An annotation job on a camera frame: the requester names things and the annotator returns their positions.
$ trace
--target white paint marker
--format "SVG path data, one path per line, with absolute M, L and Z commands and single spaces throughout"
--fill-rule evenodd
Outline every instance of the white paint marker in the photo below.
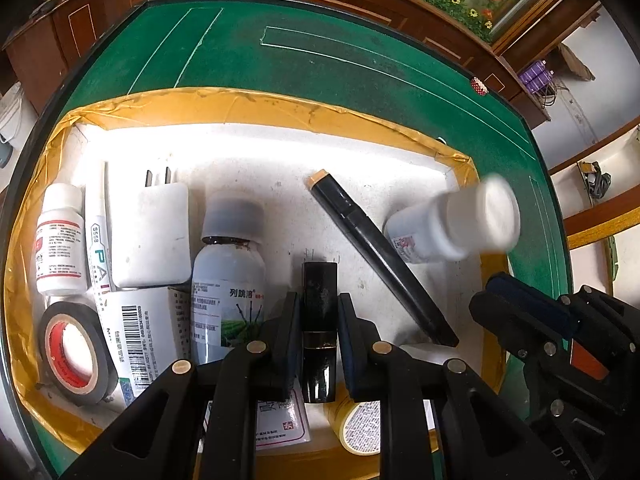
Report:
M 86 231 L 86 252 L 89 262 L 89 275 L 94 291 L 95 307 L 100 317 L 104 337 L 112 350 L 110 330 L 105 327 L 105 298 L 114 290 L 111 283 L 111 264 L 109 239 L 107 234 L 107 216 L 104 205 L 104 166 L 105 162 L 96 162 L 95 169 L 89 175 L 84 188 L 84 225 Z

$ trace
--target white bucket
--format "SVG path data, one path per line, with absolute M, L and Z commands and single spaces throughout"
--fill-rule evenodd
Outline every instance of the white bucket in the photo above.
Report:
M 0 142 L 22 150 L 37 120 L 38 114 L 18 81 L 0 100 Z

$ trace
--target green tabletop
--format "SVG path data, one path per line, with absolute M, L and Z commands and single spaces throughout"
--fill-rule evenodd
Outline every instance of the green tabletop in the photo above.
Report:
M 546 167 L 523 119 L 470 75 L 391 29 L 285 0 L 156 0 L 107 38 L 69 98 L 81 105 L 152 89 L 253 89 L 340 105 L 414 128 L 513 187 L 522 234 L 516 277 L 558 297 L 568 253 Z

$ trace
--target white bottle with gray cap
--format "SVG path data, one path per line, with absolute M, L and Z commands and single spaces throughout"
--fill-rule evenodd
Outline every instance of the white bottle with gray cap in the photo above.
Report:
M 385 236 L 410 264 L 507 252 L 520 237 L 520 210 L 507 181 L 494 174 L 398 211 Z
M 193 264 L 191 357 L 197 364 L 224 358 L 258 335 L 264 317 L 264 261 L 258 252 L 264 209 L 238 192 L 217 192 L 207 201 L 205 247 Z

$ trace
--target yellow packing tape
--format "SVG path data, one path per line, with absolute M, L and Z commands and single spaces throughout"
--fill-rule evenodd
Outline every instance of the yellow packing tape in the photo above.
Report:
M 453 169 L 460 186 L 478 181 L 471 158 L 424 134 L 346 108 L 294 97 L 228 88 L 176 88 L 142 92 L 98 102 L 67 113 L 49 136 L 23 197 L 11 232 L 4 273 L 4 316 L 11 370 L 20 400 L 47 431 L 75 452 L 83 452 L 100 429 L 57 408 L 38 390 L 39 356 L 31 317 L 27 269 L 36 220 L 45 188 L 60 170 L 62 147 L 77 122 L 105 130 L 133 126 L 197 123 L 245 123 L 297 128 L 366 140 L 421 153 Z M 507 270 L 506 257 L 482 256 L 482 278 Z M 505 354 L 485 333 L 482 378 L 497 390 L 504 376 Z M 356 457 L 342 448 L 305 454 L 260 456 L 257 476 L 306 480 L 370 478 L 378 474 L 378 457 Z

